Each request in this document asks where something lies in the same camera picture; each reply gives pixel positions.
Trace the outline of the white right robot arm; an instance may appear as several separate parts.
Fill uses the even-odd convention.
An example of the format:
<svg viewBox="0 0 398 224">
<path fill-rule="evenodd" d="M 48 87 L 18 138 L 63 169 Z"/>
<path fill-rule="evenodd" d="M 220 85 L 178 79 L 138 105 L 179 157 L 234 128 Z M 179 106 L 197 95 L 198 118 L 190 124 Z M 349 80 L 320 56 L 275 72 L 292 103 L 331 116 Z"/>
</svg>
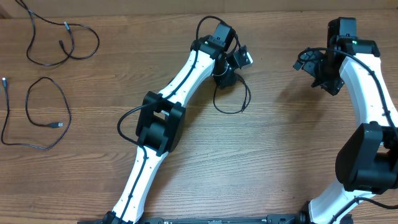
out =
<svg viewBox="0 0 398 224">
<path fill-rule="evenodd" d="M 356 19 L 328 23 L 327 47 L 307 49 L 304 69 L 336 95 L 346 86 L 356 131 L 339 151 L 336 179 L 308 204 L 312 223 L 343 223 L 359 203 L 397 188 L 397 110 L 381 73 L 380 51 L 373 40 L 356 35 Z"/>
</svg>

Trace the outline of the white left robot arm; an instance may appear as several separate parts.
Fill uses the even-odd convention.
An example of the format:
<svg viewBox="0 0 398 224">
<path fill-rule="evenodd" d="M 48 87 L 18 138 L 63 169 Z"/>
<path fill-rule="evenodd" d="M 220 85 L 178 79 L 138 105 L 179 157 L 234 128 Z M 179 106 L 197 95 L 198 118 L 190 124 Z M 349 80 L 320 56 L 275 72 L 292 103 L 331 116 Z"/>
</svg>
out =
<svg viewBox="0 0 398 224">
<path fill-rule="evenodd" d="M 228 51 L 236 39 L 235 30 L 220 22 L 214 34 L 193 41 L 186 64 L 164 89 L 146 94 L 138 107 L 135 162 L 121 198 L 106 213 L 103 223 L 140 220 L 155 175 L 181 138 L 186 105 L 194 92 L 208 77 L 213 77 L 220 89 L 236 83 L 238 78 L 230 65 L 233 54 Z"/>
</svg>

